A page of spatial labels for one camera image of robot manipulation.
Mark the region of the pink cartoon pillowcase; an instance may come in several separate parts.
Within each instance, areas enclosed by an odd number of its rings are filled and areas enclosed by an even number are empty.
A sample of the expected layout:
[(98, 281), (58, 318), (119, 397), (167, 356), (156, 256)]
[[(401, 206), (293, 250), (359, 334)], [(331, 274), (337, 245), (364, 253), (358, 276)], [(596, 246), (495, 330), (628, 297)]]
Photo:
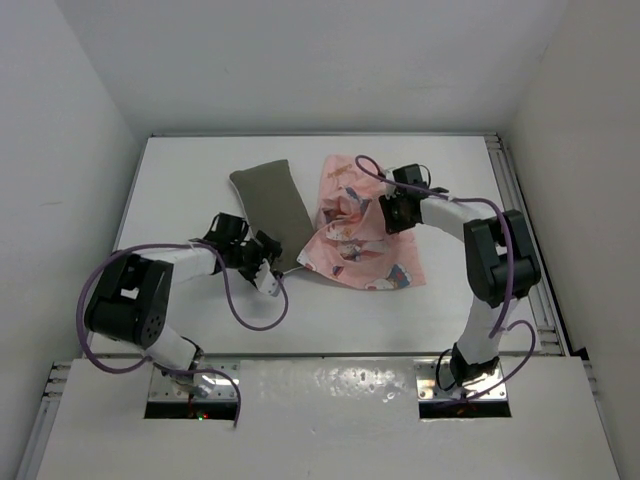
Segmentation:
[(386, 185), (366, 175), (355, 159), (326, 158), (315, 233), (297, 261), (308, 270), (358, 290), (399, 290), (426, 284), (415, 235), (385, 230), (379, 198)]

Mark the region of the grey pillow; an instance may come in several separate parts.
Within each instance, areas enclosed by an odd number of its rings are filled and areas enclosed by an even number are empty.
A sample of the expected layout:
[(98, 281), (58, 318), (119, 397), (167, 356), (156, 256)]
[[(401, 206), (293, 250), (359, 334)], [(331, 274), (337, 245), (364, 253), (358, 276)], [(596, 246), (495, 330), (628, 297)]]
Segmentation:
[(308, 211), (286, 159), (229, 175), (254, 234), (264, 232), (280, 243), (274, 266), (283, 273), (298, 270), (298, 256), (314, 234)]

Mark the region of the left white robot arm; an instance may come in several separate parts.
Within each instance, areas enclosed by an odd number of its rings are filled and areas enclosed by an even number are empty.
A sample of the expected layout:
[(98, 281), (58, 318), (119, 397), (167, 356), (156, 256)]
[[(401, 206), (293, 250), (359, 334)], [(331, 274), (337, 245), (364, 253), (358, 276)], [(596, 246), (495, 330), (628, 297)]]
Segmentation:
[(76, 334), (85, 356), (98, 369), (118, 373), (91, 351), (88, 336), (97, 333), (137, 348), (145, 361), (173, 375), (192, 374), (201, 350), (167, 323), (173, 286), (235, 270), (265, 295), (286, 293), (275, 267), (281, 244), (249, 230), (245, 219), (220, 213), (201, 238), (112, 253), (90, 274), (77, 301)]

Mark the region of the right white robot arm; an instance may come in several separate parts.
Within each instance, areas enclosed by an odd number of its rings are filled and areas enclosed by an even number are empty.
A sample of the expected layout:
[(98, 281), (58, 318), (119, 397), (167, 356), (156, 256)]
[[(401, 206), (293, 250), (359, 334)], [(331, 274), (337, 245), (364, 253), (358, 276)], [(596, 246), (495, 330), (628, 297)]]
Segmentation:
[(516, 303), (541, 280), (541, 268), (526, 220), (485, 198), (455, 197), (431, 188), (417, 164), (379, 171), (387, 192), (379, 198), (385, 228), (398, 234), (418, 224), (462, 242), (467, 283), (473, 293), (466, 326), (451, 348), (455, 387), (492, 373), (499, 345)]

